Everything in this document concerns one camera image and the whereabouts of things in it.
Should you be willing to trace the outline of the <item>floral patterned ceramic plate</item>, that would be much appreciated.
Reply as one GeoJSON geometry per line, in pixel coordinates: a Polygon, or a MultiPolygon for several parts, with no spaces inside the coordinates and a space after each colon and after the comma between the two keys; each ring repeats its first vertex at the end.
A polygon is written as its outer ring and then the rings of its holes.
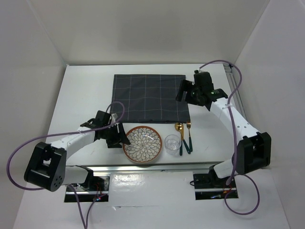
{"type": "Polygon", "coordinates": [[[127,134],[130,144],[123,144],[126,157],[135,163],[146,164],[154,161],[162,150],[162,138],[159,133],[148,126],[137,126],[127,134]]]}

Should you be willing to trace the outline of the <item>dark checked cloth placemat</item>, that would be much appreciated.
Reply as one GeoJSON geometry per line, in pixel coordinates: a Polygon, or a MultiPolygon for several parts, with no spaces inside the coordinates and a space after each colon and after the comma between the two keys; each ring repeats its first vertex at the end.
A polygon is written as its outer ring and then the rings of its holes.
{"type": "Polygon", "coordinates": [[[186,123],[190,120],[188,104],[176,101],[185,75],[116,74],[112,101],[125,107],[123,123],[186,123]]]}

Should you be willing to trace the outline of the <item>gold spoon green handle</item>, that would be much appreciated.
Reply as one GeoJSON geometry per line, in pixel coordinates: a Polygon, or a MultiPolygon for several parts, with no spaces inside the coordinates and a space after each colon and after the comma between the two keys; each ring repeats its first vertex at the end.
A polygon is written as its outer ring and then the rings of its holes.
{"type": "MultiPolygon", "coordinates": [[[[178,132],[179,132],[178,123],[175,123],[175,129],[176,129],[176,131],[178,131],[178,132]]],[[[186,149],[187,153],[188,153],[188,154],[190,154],[191,152],[190,152],[190,149],[189,149],[189,147],[188,147],[188,145],[187,145],[187,143],[186,143],[185,139],[184,139],[184,141],[183,141],[183,145],[184,145],[184,147],[185,147],[185,149],[186,149]]]]}

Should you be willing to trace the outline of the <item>clear drinking glass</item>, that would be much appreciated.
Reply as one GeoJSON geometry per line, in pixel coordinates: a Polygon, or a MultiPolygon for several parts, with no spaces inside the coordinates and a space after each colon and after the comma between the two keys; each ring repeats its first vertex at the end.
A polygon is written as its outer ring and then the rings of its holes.
{"type": "Polygon", "coordinates": [[[164,140],[164,147],[166,153],[169,155],[176,155],[181,146],[180,138],[177,135],[168,135],[164,140]]]}

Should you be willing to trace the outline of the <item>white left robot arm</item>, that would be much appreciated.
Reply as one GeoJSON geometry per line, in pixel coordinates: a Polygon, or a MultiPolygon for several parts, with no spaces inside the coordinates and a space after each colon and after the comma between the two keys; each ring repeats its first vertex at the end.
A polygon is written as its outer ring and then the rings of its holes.
{"type": "Polygon", "coordinates": [[[104,139],[108,148],[130,144],[123,125],[116,123],[114,114],[98,111],[96,116],[80,125],[73,135],[52,143],[38,143],[31,155],[24,180],[54,192],[60,186],[77,184],[83,190],[91,189],[97,178],[85,166],[66,164],[67,159],[87,145],[104,139]]]}

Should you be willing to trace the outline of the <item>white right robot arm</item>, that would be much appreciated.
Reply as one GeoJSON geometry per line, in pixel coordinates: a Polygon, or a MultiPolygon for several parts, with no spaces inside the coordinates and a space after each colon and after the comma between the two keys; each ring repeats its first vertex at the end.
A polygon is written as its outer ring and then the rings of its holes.
{"type": "Polygon", "coordinates": [[[271,161],[271,136],[260,133],[237,111],[222,89],[215,89],[209,72],[195,71],[194,81],[182,80],[176,96],[188,104],[204,106],[224,124],[234,138],[231,159],[211,166],[208,182],[219,187],[229,184],[234,175],[245,175],[267,167],[271,161]]]}

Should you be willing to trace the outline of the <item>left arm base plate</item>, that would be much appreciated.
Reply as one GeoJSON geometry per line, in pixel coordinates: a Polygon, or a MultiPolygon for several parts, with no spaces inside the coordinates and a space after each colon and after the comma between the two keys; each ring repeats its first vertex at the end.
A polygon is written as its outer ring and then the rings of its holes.
{"type": "Polygon", "coordinates": [[[108,202],[110,173],[93,171],[89,179],[85,175],[65,175],[64,184],[71,184],[80,202],[108,202]]]}

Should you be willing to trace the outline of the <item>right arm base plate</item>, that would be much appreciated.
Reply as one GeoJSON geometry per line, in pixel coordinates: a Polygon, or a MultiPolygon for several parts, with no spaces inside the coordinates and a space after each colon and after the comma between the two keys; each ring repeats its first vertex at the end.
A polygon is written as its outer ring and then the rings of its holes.
{"type": "Polygon", "coordinates": [[[193,174],[193,180],[189,182],[194,187],[196,200],[239,198],[236,182],[233,180],[230,185],[226,185],[226,178],[212,181],[208,174],[193,174]]]}

